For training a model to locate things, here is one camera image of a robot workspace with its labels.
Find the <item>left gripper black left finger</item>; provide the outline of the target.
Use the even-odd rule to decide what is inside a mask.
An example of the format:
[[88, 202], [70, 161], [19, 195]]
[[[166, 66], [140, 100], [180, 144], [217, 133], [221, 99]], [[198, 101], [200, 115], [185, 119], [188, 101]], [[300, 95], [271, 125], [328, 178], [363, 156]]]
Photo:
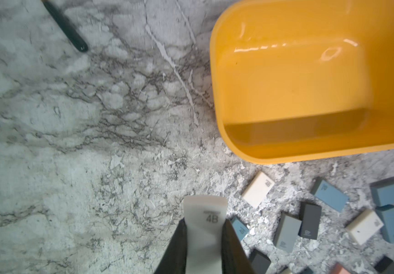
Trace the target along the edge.
[[182, 219], [154, 274], [185, 274], [187, 264], [187, 226]]

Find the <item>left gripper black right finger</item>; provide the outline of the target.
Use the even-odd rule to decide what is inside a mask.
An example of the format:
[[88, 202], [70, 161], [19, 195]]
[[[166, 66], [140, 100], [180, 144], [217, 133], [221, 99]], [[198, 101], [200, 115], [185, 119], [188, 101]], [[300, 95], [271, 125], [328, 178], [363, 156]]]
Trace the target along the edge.
[[222, 228], [221, 257], [223, 274], [255, 274], [228, 219], [225, 220]]

